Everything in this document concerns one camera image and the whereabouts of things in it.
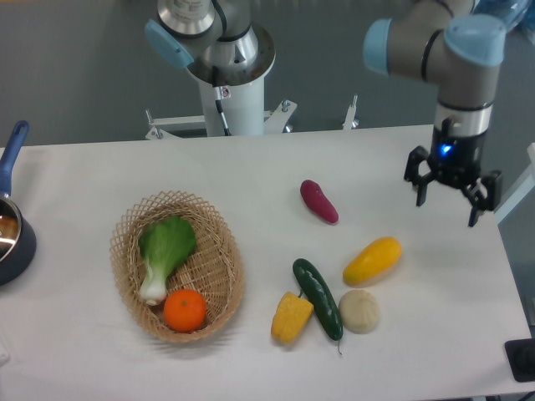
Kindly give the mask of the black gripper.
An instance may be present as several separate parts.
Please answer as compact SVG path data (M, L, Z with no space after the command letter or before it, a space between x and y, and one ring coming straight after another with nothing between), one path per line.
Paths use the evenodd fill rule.
M493 170L480 177L482 150L487 133L468 137L445 136L445 130L433 129L430 153L422 146L408 155L404 180L412 184L416 193L416 206L426 201L427 187L437 181L461 189L471 204L468 226L473 227L487 211L494 211L502 199L502 172ZM426 162L430 171L420 173Z

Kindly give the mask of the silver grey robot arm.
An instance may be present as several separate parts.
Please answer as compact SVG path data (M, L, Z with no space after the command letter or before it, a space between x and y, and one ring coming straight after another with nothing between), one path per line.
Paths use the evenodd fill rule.
M404 178L418 205L433 181L460 190L471 204L471 224L501 200L501 174L482 173L480 163L506 37L499 19L475 9L473 1L419 1L399 21L375 21L363 43L368 69L438 87L431 147L410 152ZM168 64L196 79L210 136L279 128L264 113L275 48L251 20L249 2L160 1L145 36Z

